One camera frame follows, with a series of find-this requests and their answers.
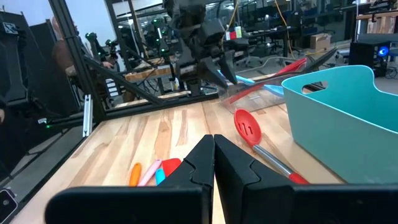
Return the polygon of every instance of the floor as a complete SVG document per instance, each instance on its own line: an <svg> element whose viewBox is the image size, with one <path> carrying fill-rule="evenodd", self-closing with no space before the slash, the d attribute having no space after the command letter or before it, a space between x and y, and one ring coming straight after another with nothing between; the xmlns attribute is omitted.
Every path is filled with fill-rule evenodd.
<svg viewBox="0 0 398 224"><path fill-rule="evenodd" d="M240 71L239 74L252 78L259 75L263 75L264 73L274 73L282 68L282 65L279 63L279 59L275 58L275 56L262 58L263 61L267 61L267 64L263 66L261 69L250 69L249 67L238 67L236 70ZM330 63L335 63L335 59L331 58ZM250 64L250 66L260 66L259 63L254 62ZM382 90L389 93L398 94L398 80L397 79L388 79L385 77L376 78L375 80L376 86ZM25 198L29 198L30 194L34 189L36 189L40 184L43 184L43 179L47 179L49 177L49 173L53 172L57 169L57 165L59 161L68 157L70 153L72 153L72 149L79 144L82 140L81 136L81 126L72 128L69 131L64 132L63 134L59 134L54 136L42 144L36 146L35 148L30 150L31 155L25 156L23 160L17 165L17 167L12 172L15 174L17 171L21 169L25 164L27 164L33 157L35 157L35 152L40 152L44 149L47 149L43 154L40 155L33 163L31 163L26 169L17 175L12 180L6 179L0 182L5 183L7 181L6 187L10 187L14 193L17 194L17 201L23 202Z"/></svg>

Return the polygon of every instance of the red object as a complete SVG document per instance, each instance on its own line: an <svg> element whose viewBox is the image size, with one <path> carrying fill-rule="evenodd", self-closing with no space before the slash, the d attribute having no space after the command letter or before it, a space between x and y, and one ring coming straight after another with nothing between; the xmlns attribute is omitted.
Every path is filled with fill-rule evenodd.
<svg viewBox="0 0 398 224"><path fill-rule="evenodd" d="M300 174L293 173L289 175L289 179L296 184L310 184L307 180L304 179Z"/></svg>
<svg viewBox="0 0 398 224"><path fill-rule="evenodd" d="M306 57L298 59L297 61L295 61L295 62L291 63L290 65L279 70L279 72L277 72L275 75L273 75L272 78L274 78L276 75L280 75L283 73L294 72L294 71L298 70L302 65L304 65L305 62L307 62ZM236 95L231 96L228 99L228 103L229 104L234 103L234 102L238 101L240 98L245 97L249 93L252 93L254 91L261 89L263 86L264 86L263 84L257 84L257 85L254 84L252 88L248 88L247 90L244 90Z"/></svg>
<svg viewBox="0 0 398 224"><path fill-rule="evenodd" d="M234 114L235 128L250 147L261 141L261 129L256 119L249 112L238 109Z"/></svg>
<svg viewBox="0 0 398 224"><path fill-rule="evenodd" d="M230 40L236 39L236 31L230 32L230 33L229 33L229 39L230 39Z"/></svg>
<svg viewBox="0 0 398 224"><path fill-rule="evenodd" d="M181 160L174 158L174 159L167 159L162 161L163 171L166 177L168 177L174 170L181 164Z"/></svg>

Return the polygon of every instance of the teal plastic basket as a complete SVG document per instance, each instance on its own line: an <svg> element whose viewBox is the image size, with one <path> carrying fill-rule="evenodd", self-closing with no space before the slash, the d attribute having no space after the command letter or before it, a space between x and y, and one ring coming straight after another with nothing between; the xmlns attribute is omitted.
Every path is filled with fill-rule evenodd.
<svg viewBox="0 0 398 224"><path fill-rule="evenodd" d="M327 82L324 90L303 87ZM283 81L293 138L348 183L398 183L398 95L353 65Z"/></svg>

